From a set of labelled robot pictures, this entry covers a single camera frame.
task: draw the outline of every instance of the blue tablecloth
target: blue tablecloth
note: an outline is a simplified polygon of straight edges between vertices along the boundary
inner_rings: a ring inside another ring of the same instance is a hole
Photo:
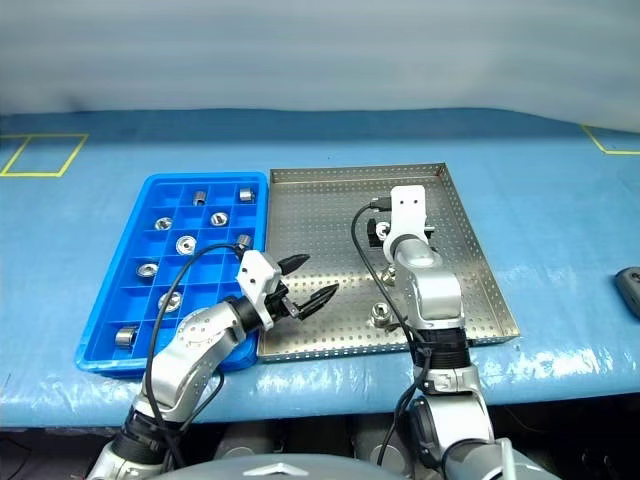
[[[2,427],[124,419],[138,383],[81,372],[73,354],[138,190],[158,172],[446,162],[522,332],[473,349],[487,401],[640,388],[640,320],[612,283],[640,264],[640,156],[605,154],[578,125],[475,109],[0,118],[0,135],[42,132],[90,136],[60,178],[0,176]],[[0,142],[4,164],[15,145]],[[639,137],[624,142],[640,150]],[[57,170],[62,150],[32,141],[9,171]],[[406,353],[258,364],[230,374],[200,420],[391,411],[410,380]]]

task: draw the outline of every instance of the white wall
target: white wall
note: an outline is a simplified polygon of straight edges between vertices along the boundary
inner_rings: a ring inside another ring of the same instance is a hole
[[[0,112],[501,107],[640,131],[635,0],[0,0]]]

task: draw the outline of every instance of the stainless steel tray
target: stainless steel tray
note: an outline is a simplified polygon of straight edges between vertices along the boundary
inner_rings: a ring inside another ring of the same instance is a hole
[[[389,195],[396,185],[424,185],[431,244],[462,285],[467,334],[474,344],[499,343],[519,335],[502,293],[482,253],[445,164],[357,168],[271,170],[267,250],[275,258],[308,253],[311,260],[287,277],[290,297],[302,300],[335,282],[329,304],[304,322],[284,319],[260,339],[264,360],[289,360],[406,349],[402,331],[386,333],[370,325],[369,312],[382,297],[351,237],[359,207]],[[389,220],[389,213],[365,213],[358,238],[376,270],[386,267],[382,249],[369,248],[366,220]],[[401,310],[402,297],[391,288]]]

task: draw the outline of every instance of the blue plastic tray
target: blue plastic tray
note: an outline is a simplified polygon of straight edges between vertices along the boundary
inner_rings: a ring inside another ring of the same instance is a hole
[[[252,203],[239,199],[240,188],[255,193]],[[205,205],[193,206],[193,194],[207,192]],[[216,174],[159,174],[142,186],[120,243],[93,306],[75,361],[79,368],[118,377],[143,373],[158,299],[165,293],[180,268],[190,258],[179,255],[176,240],[183,235],[196,238],[196,250],[213,243],[235,243],[238,235],[248,234],[252,248],[264,250],[267,224],[267,179],[260,172]],[[229,223],[213,227],[214,212],[226,212]],[[168,230],[155,230],[156,219],[170,217]],[[159,268],[152,278],[136,274],[139,265],[154,262]],[[235,277],[239,262],[226,249],[202,256],[191,266],[178,287],[182,303],[167,312],[158,335],[158,349],[173,338],[177,325],[190,312],[215,305],[229,295],[240,296]],[[115,345],[116,332],[127,326],[137,328],[131,349]],[[257,333],[236,348],[222,363],[226,370],[237,370],[256,361]]]

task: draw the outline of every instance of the small metal part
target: small metal part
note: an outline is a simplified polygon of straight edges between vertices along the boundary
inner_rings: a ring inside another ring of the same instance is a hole
[[[393,265],[389,265],[382,271],[382,275],[380,275],[380,280],[382,283],[389,287],[393,287],[396,284],[396,267]]]
[[[143,263],[136,269],[136,273],[142,278],[153,278],[158,273],[158,264]]]
[[[391,310],[389,305],[384,302],[378,302],[373,305],[371,309],[371,321],[373,326],[377,328],[384,328],[391,323]]]
[[[207,192],[203,192],[202,190],[198,190],[193,194],[193,206],[201,207],[204,205],[205,200],[207,199]]]
[[[224,227],[227,223],[229,223],[229,215],[224,212],[216,212],[211,215],[209,221],[214,227]]]
[[[180,255],[193,255],[196,249],[196,239],[191,235],[184,235],[176,242],[176,251]]]
[[[173,220],[171,219],[171,217],[162,217],[156,220],[156,223],[153,225],[153,227],[156,230],[169,230],[172,223]]]
[[[251,238],[250,235],[247,235],[245,233],[238,235],[238,238],[236,239],[236,243],[244,248],[250,248],[251,247],[251,241],[253,239]]]
[[[158,310],[162,308],[162,304],[164,303],[164,299],[167,298],[167,294],[163,294],[158,300]],[[167,309],[165,310],[167,313],[175,312],[180,304],[182,303],[182,294],[180,292],[173,292],[171,294],[171,298],[169,299],[169,303],[167,303]]]
[[[376,235],[378,239],[384,242],[387,238],[387,233],[391,230],[391,224],[389,222],[378,222],[376,223]]]
[[[255,193],[250,188],[241,188],[239,196],[240,201],[243,203],[253,202],[256,199]]]
[[[116,347],[128,349],[133,348],[133,343],[136,341],[137,334],[137,327],[122,327],[116,332]]]

